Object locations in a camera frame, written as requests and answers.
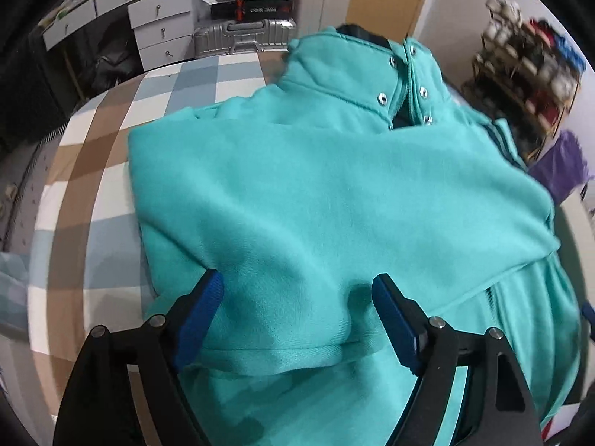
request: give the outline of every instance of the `white wall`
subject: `white wall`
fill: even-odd
[[[515,0],[524,18],[544,17],[560,34],[569,36],[561,23],[540,0]],[[471,58],[481,49],[480,34],[489,20],[486,0],[426,0],[414,36],[426,45],[442,72],[455,85],[472,77]],[[572,130],[581,142],[595,174],[595,73],[589,67],[582,89],[563,128]]]

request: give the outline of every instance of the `folded jacket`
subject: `folded jacket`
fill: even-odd
[[[542,418],[572,385],[578,312],[547,191],[524,172],[504,121],[452,101],[427,49],[390,45],[334,29],[304,37],[275,85],[130,132],[159,295],[151,313],[206,268],[225,277],[203,349],[181,374],[199,420],[213,421],[207,433],[221,429],[215,444],[233,444],[222,434],[234,427],[252,434],[237,444],[334,444],[338,430],[346,444],[386,442],[412,378],[371,303],[383,272],[427,315],[478,333],[501,327]],[[410,126],[392,130],[402,107]],[[539,337],[526,323],[536,316]],[[460,377],[439,444],[456,422]]]

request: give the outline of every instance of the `table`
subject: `table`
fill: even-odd
[[[130,189],[129,130],[186,106],[250,96],[281,74],[283,54],[155,69],[95,97],[70,119],[39,204],[28,292],[30,346],[53,417],[91,328],[137,327],[154,298]],[[130,368],[130,379],[148,444],[159,444],[138,369]]]

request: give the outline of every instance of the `purple bag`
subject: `purple bag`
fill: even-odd
[[[560,133],[551,149],[529,168],[529,175],[550,192],[556,205],[592,178],[578,139],[570,130]]]

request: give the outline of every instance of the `silver suitcase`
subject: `silver suitcase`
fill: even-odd
[[[298,29],[293,20],[260,20],[238,23],[220,20],[194,32],[196,58],[238,52],[286,49]]]

